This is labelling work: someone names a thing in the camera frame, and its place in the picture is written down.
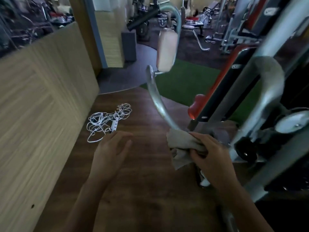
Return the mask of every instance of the wooden floor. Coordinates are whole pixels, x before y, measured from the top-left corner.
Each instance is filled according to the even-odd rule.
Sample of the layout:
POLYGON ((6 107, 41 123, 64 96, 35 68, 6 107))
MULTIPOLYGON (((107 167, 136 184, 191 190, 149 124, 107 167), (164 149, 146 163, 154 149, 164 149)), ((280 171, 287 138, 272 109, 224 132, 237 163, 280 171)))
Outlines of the wooden floor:
MULTIPOLYGON (((185 127, 187 107, 168 99, 164 102, 185 127)), ((168 126, 147 90, 138 87, 99 95, 90 113, 112 112, 121 103, 131 104, 133 111, 117 129, 134 133, 133 147, 102 197, 94 231, 224 231, 216 215, 214 190, 197 186, 192 165, 178 171, 172 168, 168 126)), ((35 232, 58 232, 63 227, 90 172, 97 143, 87 143, 88 135, 84 125, 35 232)))

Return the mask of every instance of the gray towel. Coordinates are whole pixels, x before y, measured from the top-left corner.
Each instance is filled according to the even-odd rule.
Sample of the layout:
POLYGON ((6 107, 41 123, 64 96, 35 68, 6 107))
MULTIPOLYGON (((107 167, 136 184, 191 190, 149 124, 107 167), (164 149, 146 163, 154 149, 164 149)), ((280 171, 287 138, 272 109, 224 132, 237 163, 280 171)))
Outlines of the gray towel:
MULTIPOLYGON (((212 134, 220 143, 229 147, 230 141, 237 132, 237 125, 233 121, 203 123, 199 133, 212 134)), ((170 129, 166 134, 168 147, 172 149, 172 164, 175 170, 192 163, 190 149, 196 149, 199 154, 207 155, 207 149, 202 142, 183 130, 170 129)))

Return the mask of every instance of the forearm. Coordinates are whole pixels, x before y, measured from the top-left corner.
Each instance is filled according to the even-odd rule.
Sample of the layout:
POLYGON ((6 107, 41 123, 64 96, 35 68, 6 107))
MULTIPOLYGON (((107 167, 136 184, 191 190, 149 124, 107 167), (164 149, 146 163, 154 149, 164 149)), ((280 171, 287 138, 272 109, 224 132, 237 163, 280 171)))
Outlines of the forearm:
POLYGON ((240 183, 233 183, 218 193, 233 214, 241 232, 273 232, 240 183))
POLYGON ((90 232, 93 230, 98 205, 108 182, 87 180, 79 192, 64 227, 65 232, 90 232))

